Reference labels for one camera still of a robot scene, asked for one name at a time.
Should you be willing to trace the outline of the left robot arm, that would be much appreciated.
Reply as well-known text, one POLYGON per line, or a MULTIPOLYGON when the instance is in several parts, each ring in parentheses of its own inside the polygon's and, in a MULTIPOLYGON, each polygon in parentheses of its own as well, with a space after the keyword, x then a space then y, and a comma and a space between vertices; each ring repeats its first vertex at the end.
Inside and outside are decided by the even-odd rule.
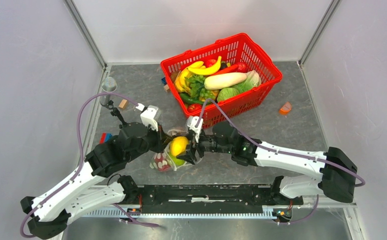
POLYGON ((55 187, 38 197, 24 197, 20 204, 26 216, 20 227, 24 238, 47 240, 63 232, 77 218, 103 206, 139 198, 133 178, 122 175, 98 191, 84 191, 123 170, 128 163, 152 151, 162 153, 172 141, 161 126, 153 129, 139 122, 124 125, 119 134, 98 144, 79 166, 55 187))

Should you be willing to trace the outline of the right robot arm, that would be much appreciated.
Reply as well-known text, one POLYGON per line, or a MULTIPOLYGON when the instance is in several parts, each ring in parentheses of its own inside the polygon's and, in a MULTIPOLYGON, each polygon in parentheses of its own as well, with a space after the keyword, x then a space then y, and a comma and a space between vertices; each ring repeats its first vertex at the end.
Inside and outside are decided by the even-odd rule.
POLYGON ((327 151, 305 151, 281 147, 242 135, 229 122, 219 122, 205 134, 200 126, 187 126, 188 144, 175 157, 195 165, 205 153, 229 154, 242 166, 271 167, 298 173, 298 176, 278 176, 270 190, 276 204, 302 196, 324 195, 341 203, 354 200, 357 166, 339 148, 327 151))

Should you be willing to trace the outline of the clear zip top bag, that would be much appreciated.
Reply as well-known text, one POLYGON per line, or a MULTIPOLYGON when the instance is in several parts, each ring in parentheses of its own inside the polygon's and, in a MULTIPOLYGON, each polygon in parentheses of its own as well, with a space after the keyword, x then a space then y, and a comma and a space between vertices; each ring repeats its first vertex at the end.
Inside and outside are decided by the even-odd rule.
POLYGON ((163 134, 165 137, 169 136, 170 141, 162 152, 153 155, 149 167, 162 173, 192 166, 192 163, 181 159, 181 156, 187 153, 188 144, 191 143, 188 137, 189 130, 189 127, 187 129, 176 127, 163 134))

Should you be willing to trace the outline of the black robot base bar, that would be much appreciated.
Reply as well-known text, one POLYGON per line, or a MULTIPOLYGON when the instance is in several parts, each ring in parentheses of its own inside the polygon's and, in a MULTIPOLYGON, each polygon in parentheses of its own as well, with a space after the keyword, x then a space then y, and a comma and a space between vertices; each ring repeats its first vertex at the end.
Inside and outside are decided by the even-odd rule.
POLYGON ((121 201, 140 204, 143 214, 255 214, 263 206, 302 205, 302 197, 289 199, 271 185, 206 184, 144 185, 121 201))

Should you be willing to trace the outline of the green lime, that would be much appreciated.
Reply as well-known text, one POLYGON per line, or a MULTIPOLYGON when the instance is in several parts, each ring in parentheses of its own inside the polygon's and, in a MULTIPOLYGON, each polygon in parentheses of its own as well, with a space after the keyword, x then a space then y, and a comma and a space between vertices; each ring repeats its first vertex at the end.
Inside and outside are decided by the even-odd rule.
POLYGON ((183 159, 179 159, 173 155, 170 155, 169 157, 170 157, 169 162, 172 166, 179 167, 179 166, 183 166, 186 163, 183 159))

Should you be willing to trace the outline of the yellow lemon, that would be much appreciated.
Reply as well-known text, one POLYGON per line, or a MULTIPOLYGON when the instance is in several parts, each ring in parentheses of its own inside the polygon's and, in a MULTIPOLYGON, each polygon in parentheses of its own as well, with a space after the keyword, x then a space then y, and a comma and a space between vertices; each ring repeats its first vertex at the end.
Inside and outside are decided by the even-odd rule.
POLYGON ((169 152, 173 156, 178 156, 186 151, 189 140, 185 136, 177 136, 171 142, 169 146, 169 152))

